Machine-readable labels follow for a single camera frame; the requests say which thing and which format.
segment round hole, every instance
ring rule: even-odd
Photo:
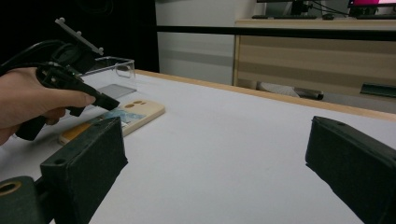
[[[66,160],[65,159],[58,159],[56,160],[54,163],[57,165],[61,165],[62,163],[64,163]]]
[[[22,183],[20,181],[10,181],[0,186],[0,196],[7,195],[20,188]]]

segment white wall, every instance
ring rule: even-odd
[[[157,0],[157,24],[231,27],[256,0]],[[231,85],[233,35],[158,33],[160,72]]]

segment desk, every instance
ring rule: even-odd
[[[394,32],[396,21],[240,20],[237,27],[323,32],[328,38],[238,35],[234,85],[256,88],[257,81],[377,100],[393,98],[360,94],[363,83],[396,86],[396,41],[349,39],[349,31]],[[345,33],[333,39],[332,33]]]
[[[166,112],[124,138],[129,164],[92,223],[361,223],[305,166],[313,116],[343,121],[396,148],[396,115],[268,92],[137,73],[128,99]],[[0,176],[41,176],[58,134],[99,113],[0,148]]]

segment black wall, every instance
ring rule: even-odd
[[[0,7],[0,63],[43,40],[76,43],[54,22],[64,17],[69,27],[104,48],[104,56],[134,59],[136,69],[159,72],[157,32],[141,28],[156,25],[154,0],[14,0]]]

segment finger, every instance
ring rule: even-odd
[[[0,146],[3,145],[12,134],[18,130],[19,126],[13,126],[10,128],[0,129]]]
[[[46,119],[47,125],[54,125],[59,122],[59,119]]]
[[[66,109],[62,107],[47,111],[46,113],[43,114],[43,116],[48,119],[59,119],[63,117],[65,114],[66,114]]]
[[[51,96],[47,98],[49,109],[58,107],[84,107],[95,102],[95,98],[82,91],[50,89]]]

